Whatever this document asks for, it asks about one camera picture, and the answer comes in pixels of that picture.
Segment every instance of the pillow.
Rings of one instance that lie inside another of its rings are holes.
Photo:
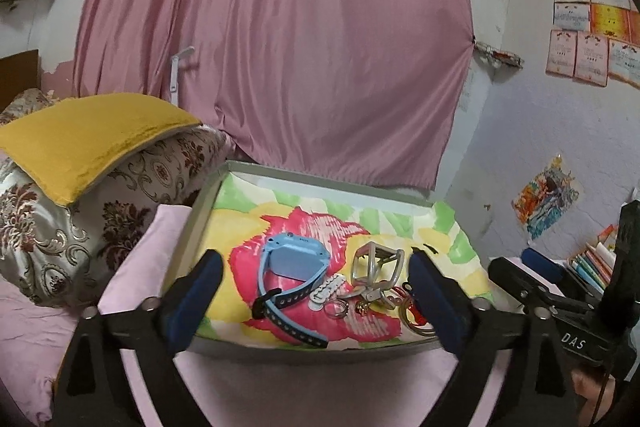
[[[0,125],[5,125],[21,116],[31,114],[51,105],[53,105],[53,102],[41,90],[35,87],[24,90],[0,113]]]
[[[200,122],[138,93],[68,98],[0,127],[0,148],[55,204],[74,203],[116,163]]]
[[[0,274],[41,306],[97,302],[160,204],[182,204],[226,159],[230,138],[197,127],[121,160],[68,207],[13,161],[0,168]]]

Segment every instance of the curtain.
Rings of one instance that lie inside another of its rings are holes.
[[[470,0],[85,0],[78,95],[168,98],[262,164],[431,188],[472,54]]]

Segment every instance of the floral cloth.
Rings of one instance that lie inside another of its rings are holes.
[[[12,103],[0,113],[0,125],[5,125],[26,114],[53,105],[54,101],[39,89],[27,89],[16,96]]]
[[[13,161],[0,168],[0,273],[34,303],[97,301],[161,203],[181,204],[225,159],[230,139],[198,127],[123,160],[70,207]]]

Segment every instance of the headboard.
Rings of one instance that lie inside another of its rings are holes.
[[[25,89],[40,87],[39,73],[37,50],[0,58],[0,111]]]

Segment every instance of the blue gripper pad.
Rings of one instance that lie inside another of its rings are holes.
[[[564,268],[558,263],[554,263],[552,260],[546,258],[539,251],[533,250],[533,248],[527,248],[522,251],[520,258],[524,266],[532,269],[550,283],[558,284],[562,282]]]
[[[473,325],[471,301],[418,248],[409,259],[408,273],[418,311],[431,323],[442,347],[460,359]]]
[[[222,283],[223,270],[222,256],[215,250],[207,250],[196,266],[186,276],[176,279],[162,297],[159,332],[172,355],[191,344]]]

